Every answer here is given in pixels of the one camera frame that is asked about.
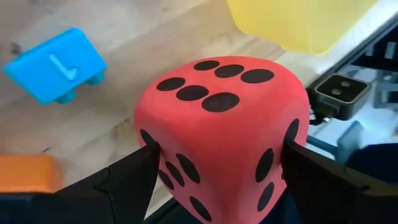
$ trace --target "camera lens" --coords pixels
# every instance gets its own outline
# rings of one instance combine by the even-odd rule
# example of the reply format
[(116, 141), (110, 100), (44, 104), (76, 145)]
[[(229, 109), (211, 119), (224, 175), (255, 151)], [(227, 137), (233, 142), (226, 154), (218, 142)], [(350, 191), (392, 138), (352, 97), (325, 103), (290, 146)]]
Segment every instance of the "camera lens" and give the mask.
[(351, 85), (350, 82), (347, 82), (347, 81), (342, 81), (341, 82), (341, 86), (343, 86), (343, 87), (349, 87), (350, 85)]
[(333, 90), (331, 91), (331, 94), (338, 96), (338, 95), (341, 94), (341, 90), (339, 90), (339, 89), (333, 89)]

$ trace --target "yellow bin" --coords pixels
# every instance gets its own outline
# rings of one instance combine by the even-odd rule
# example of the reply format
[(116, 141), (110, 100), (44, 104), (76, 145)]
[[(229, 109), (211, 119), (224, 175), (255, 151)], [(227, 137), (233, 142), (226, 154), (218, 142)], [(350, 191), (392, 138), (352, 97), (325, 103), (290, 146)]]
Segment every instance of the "yellow bin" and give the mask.
[(284, 49), (321, 55), (377, 0), (228, 0), (237, 27)]

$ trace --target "blue toy block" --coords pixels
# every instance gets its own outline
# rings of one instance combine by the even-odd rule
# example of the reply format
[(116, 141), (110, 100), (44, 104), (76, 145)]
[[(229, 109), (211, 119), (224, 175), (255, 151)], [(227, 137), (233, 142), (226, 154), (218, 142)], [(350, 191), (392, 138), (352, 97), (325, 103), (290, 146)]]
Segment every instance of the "blue toy block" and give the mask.
[(68, 103), (82, 83), (101, 83), (106, 63), (77, 28), (72, 28), (4, 67), (4, 72), (41, 104)]

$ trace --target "orange plastic piece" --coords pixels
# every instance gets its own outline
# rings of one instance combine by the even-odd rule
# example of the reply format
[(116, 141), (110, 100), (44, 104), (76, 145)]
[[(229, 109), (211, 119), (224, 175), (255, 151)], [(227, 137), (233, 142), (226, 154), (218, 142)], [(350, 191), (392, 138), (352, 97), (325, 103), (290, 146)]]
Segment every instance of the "orange plastic piece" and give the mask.
[(50, 156), (0, 156), (1, 193), (54, 193), (63, 187), (61, 170)]

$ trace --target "wooden surface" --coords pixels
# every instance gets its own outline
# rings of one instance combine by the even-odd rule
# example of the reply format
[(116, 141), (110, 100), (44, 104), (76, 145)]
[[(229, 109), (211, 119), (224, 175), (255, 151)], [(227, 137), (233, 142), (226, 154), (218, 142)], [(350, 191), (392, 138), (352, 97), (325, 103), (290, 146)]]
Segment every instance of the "wooden surface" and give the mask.
[[(0, 0), (1, 66), (13, 58), (11, 42), (27, 50), (72, 26), (86, 32), (109, 65), (103, 84), (79, 87), (67, 105), (38, 105), (1, 74), (0, 154), (50, 154), (65, 183), (74, 183), (139, 148), (134, 105), (159, 75), (204, 57), (250, 55), (276, 60), (306, 85), (398, 9), (381, 2), (374, 25), (316, 58), (242, 34), (225, 0)], [(158, 182), (148, 214), (170, 197)]]

